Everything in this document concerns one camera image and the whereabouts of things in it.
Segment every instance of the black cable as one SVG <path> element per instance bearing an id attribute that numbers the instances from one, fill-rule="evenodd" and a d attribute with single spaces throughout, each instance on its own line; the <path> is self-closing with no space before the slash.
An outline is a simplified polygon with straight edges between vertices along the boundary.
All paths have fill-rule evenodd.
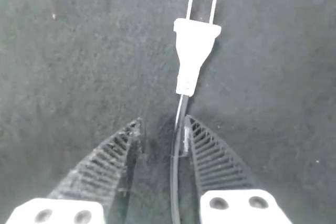
<path id="1" fill-rule="evenodd" d="M 180 224 L 180 209 L 179 209 L 179 157 L 181 146 L 181 134 L 184 126 L 184 118 L 187 110 L 189 97 L 187 95 L 181 95 L 180 102 L 178 104 L 173 139 L 172 139 L 172 152 L 170 162 L 170 202 L 173 224 Z"/>

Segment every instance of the white plug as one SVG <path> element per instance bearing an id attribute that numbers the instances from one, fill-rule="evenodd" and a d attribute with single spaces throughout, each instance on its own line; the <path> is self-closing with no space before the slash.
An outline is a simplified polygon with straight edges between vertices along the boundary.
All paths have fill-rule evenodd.
<path id="1" fill-rule="evenodd" d="M 186 18 L 178 18 L 174 22 L 176 50 L 180 60 L 176 93 L 189 97 L 195 92 L 201 66 L 222 29 L 213 24 L 217 0 L 212 1 L 209 23 L 190 20 L 192 3 L 193 0 L 189 0 Z"/>

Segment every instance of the plug prong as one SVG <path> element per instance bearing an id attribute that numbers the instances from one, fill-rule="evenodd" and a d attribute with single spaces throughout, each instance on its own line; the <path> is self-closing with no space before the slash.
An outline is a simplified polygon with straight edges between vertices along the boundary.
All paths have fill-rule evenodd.
<path id="1" fill-rule="evenodd" d="M 190 19 L 190 14 L 191 14 L 191 6 L 193 5 L 193 0 L 188 1 L 188 9 L 187 9 L 187 17 L 186 19 Z"/>
<path id="2" fill-rule="evenodd" d="M 211 12 L 210 12 L 210 20 L 209 20 L 209 23 L 210 23 L 210 24 L 213 24 L 213 23 L 214 23 L 214 16 L 215 16 L 216 3 L 217 3 L 217 0 L 212 0 Z"/>

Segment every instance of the screw hole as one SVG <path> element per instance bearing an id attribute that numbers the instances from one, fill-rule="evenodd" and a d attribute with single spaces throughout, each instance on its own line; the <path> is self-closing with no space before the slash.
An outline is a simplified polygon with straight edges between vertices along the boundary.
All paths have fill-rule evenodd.
<path id="1" fill-rule="evenodd" d="M 268 208 L 268 203 L 265 201 L 263 198 L 254 196 L 251 197 L 248 202 L 250 203 L 250 206 L 254 208 L 259 208 L 259 209 L 266 209 Z"/>
<path id="2" fill-rule="evenodd" d="M 52 214 L 52 211 L 50 209 L 45 209 L 39 212 L 35 217 L 35 223 L 42 223 L 47 221 Z"/>
<path id="3" fill-rule="evenodd" d="M 76 214 L 74 223 L 75 224 L 88 224 L 91 220 L 92 214 L 88 210 L 83 210 Z"/>
<path id="4" fill-rule="evenodd" d="M 225 210 L 229 208 L 229 204 L 225 199 L 222 198 L 213 198 L 210 200 L 210 207 L 218 210 Z"/>

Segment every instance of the gray carpet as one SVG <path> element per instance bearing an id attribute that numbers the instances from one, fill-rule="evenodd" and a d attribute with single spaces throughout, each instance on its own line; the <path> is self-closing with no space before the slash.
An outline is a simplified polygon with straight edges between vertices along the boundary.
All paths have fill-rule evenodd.
<path id="1" fill-rule="evenodd" d="M 195 0 L 192 18 L 207 21 L 211 1 Z M 294 223 L 333 223 L 336 0 L 217 5 L 222 34 L 190 114 L 231 145 Z M 179 99 L 172 29 L 186 7 L 187 0 L 0 0 L 2 222 L 141 116 L 151 139 L 127 223 L 170 223 L 169 136 Z"/>

